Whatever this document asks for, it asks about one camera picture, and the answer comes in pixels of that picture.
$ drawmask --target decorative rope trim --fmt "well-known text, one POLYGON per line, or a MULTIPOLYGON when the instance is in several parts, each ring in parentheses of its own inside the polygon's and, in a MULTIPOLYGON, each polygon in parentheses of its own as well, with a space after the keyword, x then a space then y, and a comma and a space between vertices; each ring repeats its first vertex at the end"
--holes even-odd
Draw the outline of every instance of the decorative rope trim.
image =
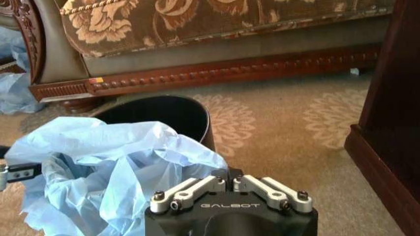
POLYGON ((74 14, 76 12, 92 10, 93 8, 102 7, 104 5, 112 4, 112 3, 118 2, 118 1, 122 1, 122 0, 104 0, 104 1, 96 2, 93 4, 80 6, 77 8, 72 8, 72 9, 61 8, 60 14, 61 15, 70 15, 70 14, 74 14))

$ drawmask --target sofa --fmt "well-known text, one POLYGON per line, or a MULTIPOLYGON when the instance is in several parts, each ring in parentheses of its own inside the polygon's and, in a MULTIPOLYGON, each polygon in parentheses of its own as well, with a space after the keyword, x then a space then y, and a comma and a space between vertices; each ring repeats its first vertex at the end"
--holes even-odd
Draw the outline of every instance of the sofa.
POLYGON ((393 0, 0 0, 0 25, 22 32, 34 98, 77 113, 104 96, 373 67, 392 9, 393 0))

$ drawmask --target silver metal bracket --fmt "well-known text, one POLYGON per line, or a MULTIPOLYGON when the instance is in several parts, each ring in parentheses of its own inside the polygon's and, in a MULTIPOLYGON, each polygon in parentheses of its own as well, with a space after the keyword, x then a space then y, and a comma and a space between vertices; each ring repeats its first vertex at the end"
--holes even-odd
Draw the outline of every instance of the silver metal bracket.
POLYGON ((174 194, 170 202, 172 210, 188 209, 193 206, 194 200, 206 192, 224 192, 225 181, 220 177, 208 176, 188 189, 174 194))
POLYGON ((164 213, 169 209, 169 204, 177 191, 181 191, 182 189, 188 188, 198 181, 200 180, 197 178, 189 178, 177 186, 166 190, 162 194, 161 193, 154 194, 154 196, 152 196, 150 199, 150 211, 153 213, 164 213))
POLYGON ((254 192, 273 209, 284 210, 292 206, 297 212, 312 211, 312 198, 308 194, 304 191, 296 192, 269 177, 261 181, 249 175, 233 179, 233 191, 254 192))
POLYGON ((273 180, 270 177, 261 178, 261 182, 264 182, 269 187, 281 191, 288 196, 289 203, 292 208, 302 213, 309 213, 312 211, 312 198, 304 191, 296 192, 280 182, 273 180))
POLYGON ((288 208, 286 195, 268 187, 253 176, 245 175, 233 179, 233 189, 234 192, 254 192, 273 209, 284 210, 288 208))

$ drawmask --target plastic bag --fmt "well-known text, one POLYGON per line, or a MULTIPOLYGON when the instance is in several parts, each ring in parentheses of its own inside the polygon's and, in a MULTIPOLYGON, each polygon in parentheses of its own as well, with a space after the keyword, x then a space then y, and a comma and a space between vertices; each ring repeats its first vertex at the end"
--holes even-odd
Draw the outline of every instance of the plastic bag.
POLYGON ((21 38, 18 31, 0 27, 0 60, 12 57, 10 43, 21 38))
POLYGON ((20 33, 17 34, 12 30, 6 31, 6 34, 0 37, 0 40, 1 39, 4 39, 4 42, 0 44, 0 58, 13 56, 18 67, 21 67, 26 73, 0 74, 0 113, 12 114, 18 111, 33 113, 44 107, 44 104, 36 101, 28 89, 30 85, 30 68, 25 43, 20 33))
POLYGON ((16 141, 8 164, 41 162, 24 181, 25 222, 46 235, 144 235, 156 190, 226 169, 222 158, 160 122, 56 118, 16 141))

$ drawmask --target beige carpet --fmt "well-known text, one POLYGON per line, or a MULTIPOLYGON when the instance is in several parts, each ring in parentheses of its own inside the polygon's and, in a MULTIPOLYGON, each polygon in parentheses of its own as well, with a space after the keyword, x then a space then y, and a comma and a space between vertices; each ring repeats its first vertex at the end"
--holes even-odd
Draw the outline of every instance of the beige carpet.
MULTIPOLYGON (((190 96, 208 107, 217 151, 230 166, 309 192, 321 236, 402 235, 342 149, 369 78, 337 74, 165 92, 190 96)), ((122 96, 105 107, 150 95, 122 96)), ((0 116, 0 144, 10 145, 58 115, 64 111, 52 105, 32 115, 0 116)), ((0 234, 36 233, 18 216, 21 195, 20 184, 0 193, 0 234)))

